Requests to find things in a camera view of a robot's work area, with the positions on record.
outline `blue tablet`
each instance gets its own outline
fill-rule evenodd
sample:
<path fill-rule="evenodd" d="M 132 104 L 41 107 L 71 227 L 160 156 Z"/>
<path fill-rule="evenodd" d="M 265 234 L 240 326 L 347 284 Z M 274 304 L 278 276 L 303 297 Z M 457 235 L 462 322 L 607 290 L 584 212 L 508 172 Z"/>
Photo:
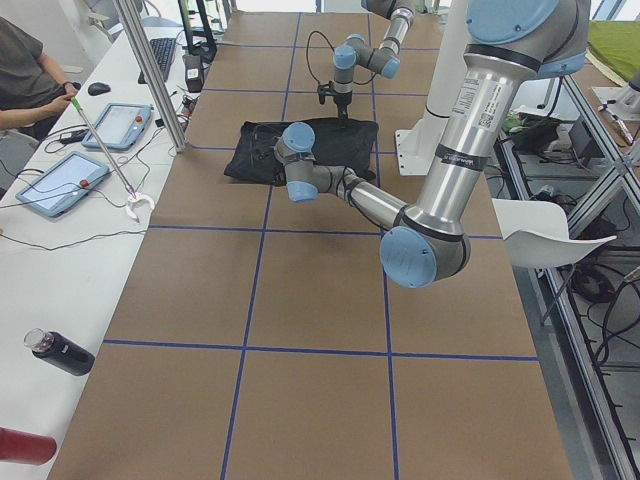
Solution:
<path fill-rule="evenodd" d="M 110 103 L 93 126 L 102 142 L 111 150 L 128 150 L 136 143 L 151 120 L 151 105 Z M 86 148 L 100 148 L 91 132 L 82 140 Z"/>
<path fill-rule="evenodd" d="M 79 152 L 71 152 L 16 194 L 27 207 L 57 217 L 109 175 L 109 167 Z"/>

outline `computer mouse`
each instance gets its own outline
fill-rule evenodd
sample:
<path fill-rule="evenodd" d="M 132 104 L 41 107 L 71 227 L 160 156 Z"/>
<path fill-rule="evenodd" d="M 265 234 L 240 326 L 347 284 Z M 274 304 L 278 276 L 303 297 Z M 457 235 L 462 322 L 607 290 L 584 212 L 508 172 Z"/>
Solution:
<path fill-rule="evenodd" d="M 102 83 L 102 82 L 92 83 L 91 85 L 89 85 L 89 88 L 87 88 L 87 93 L 91 96 L 101 95 L 103 93 L 107 93 L 110 91 L 111 91 L 111 87 L 106 83 Z"/>

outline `white tabletop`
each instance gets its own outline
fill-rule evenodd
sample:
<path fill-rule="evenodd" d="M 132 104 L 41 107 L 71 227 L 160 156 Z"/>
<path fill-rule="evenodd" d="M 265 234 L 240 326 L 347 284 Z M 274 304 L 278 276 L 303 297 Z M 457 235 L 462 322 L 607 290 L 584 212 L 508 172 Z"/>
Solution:
<path fill-rule="evenodd" d="M 150 37 L 175 37 L 178 29 L 149 29 Z M 184 66 L 176 48 L 168 81 L 169 94 L 176 109 L 184 89 Z M 153 104 L 146 85 L 138 85 L 140 69 L 126 35 L 122 34 L 85 85 L 101 81 L 111 92 L 95 97 L 78 94 L 87 116 L 95 119 L 110 102 Z M 158 118 L 154 110 L 153 119 Z M 82 123 L 72 107 L 60 118 L 54 130 Z M 131 156 L 151 139 L 157 127 L 149 123 L 136 145 L 122 155 Z M 41 146 L 27 167 L 45 170 L 71 151 L 86 150 L 79 144 L 48 154 Z M 166 131 L 162 131 L 141 153 L 150 172 L 140 191 L 157 200 L 171 168 L 175 150 Z M 89 153 L 108 163 L 102 153 Z M 137 186 L 147 168 L 136 160 L 123 167 L 128 180 Z M 23 175 L 23 178 L 35 178 Z M 15 194 L 24 182 L 17 180 L 0 201 L 0 206 L 18 204 Z M 124 204 L 127 192 L 115 174 L 98 190 L 116 204 Z M 120 231 L 141 232 L 149 224 L 148 206 L 136 207 L 140 223 L 131 220 L 123 208 L 109 204 L 101 195 L 90 193 L 69 212 L 57 219 L 45 218 L 25 206 L 0 209 L 0 228 L 20 241 L 55 247 L 94 235 Z M 0 426 L 53 436 L 62 443 L 87 376 L 74 377 L 33 357 L 22 344 L 32 328 L 54 330 L 98 353 L 106 329 L 136 257 L 142 234 L 126 234 L 82 243 L 54 252 L 19 245 L 0 238 L 0 311 L 3 317 L 0 337 Z M 43 466 L 0 462 L 0 478 L 12 480 L 45 479 L 54 459 Z"/>

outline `desk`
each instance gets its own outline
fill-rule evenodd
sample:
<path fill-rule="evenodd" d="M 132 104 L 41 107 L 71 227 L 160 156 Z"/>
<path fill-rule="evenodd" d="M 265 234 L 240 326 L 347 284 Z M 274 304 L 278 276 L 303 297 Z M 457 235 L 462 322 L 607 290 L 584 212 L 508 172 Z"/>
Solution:
<path fill-rule="evenodd" d="M 174 37 L 176 29 L 151 29 L 150 36 Z M 170 92 L 184 84 L 184 68 L 176 49 L 167 88 Z M 138 85 L 139 68 L 123 34 L 91 74 L 86 85 L 104 81 L 111 85 L 108 94 L 89 97 L 81 90 L 78 99 L 89 118 L 96 118 L 109 102 L 153 103 L 148 88 Z M 176 106 L 181 95 L 174 96 Z M 57 128 L 82 123 L 73 108 L 68 108 Z M 134 148 L 151 139 L 156 127 L 149 124 Z M 161 133 L 145 149 L 142 158 L 151 167 L 142 190 L 158 198 L 172 163 L 171 140 Z M 51 155 L 41 146 L 28 167 L 46 169 L 68 151 L 84 150 L 80 144 Z M 107 163 L 102 153 L 91 153 Z M 136 161 L 124 167 L 130 181 L 137 185 L 146 168 Z M 23 187 L 16 181 L 0 205 L 16 204 L 15 193 Z M 115 203 L 126 201 L 126 192 L 116 175 L 99 186 Z M 118 231 L 143 231 L 149 222 L 148 208 L 136 209 L 140 224 L 130 220 L 122 209 L 109 205 L 92 193 L 71 211 L 56 220 L 46 219 L 27 207 L 0 209 L 0 228 L 22 241 L 55 246 Z M 125 235 L 84 243 L 57 252 L 45 252 L 17 245 L 0 238 L 0 264 L 3 275 L 3 327 L 0 339 L 0 425 L 34 433 L 52 435 L 62 442 L 86 377 L 73 377 L 35 359 L 22 346 L 24 334 L 31 328 L 56 330 L 91 352 L 98 352 L 124 282 L 142 243 L 142 235 Z M 32 467 L 0 462 L 0 478 L 42 480 L 53 462 Z"/>
<path fill-rule="evenodd" d="M 222 175 L 245 120 L 335 115 L 306 69 L 311 30 L 375 44 L 386 26 L 232 18 L 239 45 L 220 47 L 51 480 L 571 477 L 484 180 L 469 266 L 411 291 L 354 209 Z M 421 180 L 397 173 L 393 131 L 421 116 L 439 40 L 418 17 L 398 78 L 351 107 L 380 124 L 372 166 L 401 198 Z M 329 48 L 310 56 L 331 74 Z"/>

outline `red cup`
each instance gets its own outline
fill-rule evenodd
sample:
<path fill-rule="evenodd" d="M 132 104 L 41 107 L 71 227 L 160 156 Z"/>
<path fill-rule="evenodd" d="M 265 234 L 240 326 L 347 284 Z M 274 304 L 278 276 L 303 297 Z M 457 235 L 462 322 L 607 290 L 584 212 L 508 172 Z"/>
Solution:
<path fill-rule="evenodd" d="M 52 437 L 0 427 L 0 460 L 42 465 L 55 455 L 58 446 Z"/>

